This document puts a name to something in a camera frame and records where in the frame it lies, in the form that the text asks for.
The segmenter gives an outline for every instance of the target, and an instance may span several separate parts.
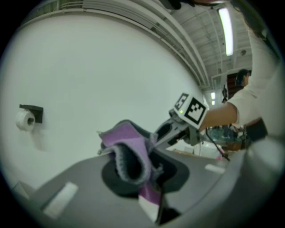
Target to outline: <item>white wall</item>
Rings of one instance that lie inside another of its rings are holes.
[[[38,188],[96,156],[98,130],[131,119],[154,131],[183,91],[202,100],[180,61],[129,24],[94,15],[33,23],[14,37],[1,66],[2,163]],[[19,104],[44,108],[32,133],[15,125]]]

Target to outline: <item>white fabric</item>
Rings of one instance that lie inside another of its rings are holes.
[[[228,102],[237,108],[236,127],[241,127],[261,117],[256,101],[265,90],[277,69],[278,58],[273,51],[252,31],[248,32],[252,48],[252,75],[248,85],[237,92]]]

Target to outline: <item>fluorescent light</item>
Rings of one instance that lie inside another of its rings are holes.
[[[215,100],[215,98],[216,98],[216,93],[215,93],[215,92],[211,93],[211,98],[212,98],[213,100]]]
[[[233,54],[233,35],[232,35],[232,22],[227,8],[219,9],[219,15],[222,20],[224,36],[226,40],[226,54],[230,56]]]

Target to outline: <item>black wall bracket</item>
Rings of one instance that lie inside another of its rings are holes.
[[[28,109],[31,113],[35,116],[35,122],[36,123],[42,123],[43,122],[43,112],[44,108],[34,106],[34,105],[20,105],[21,109]]]

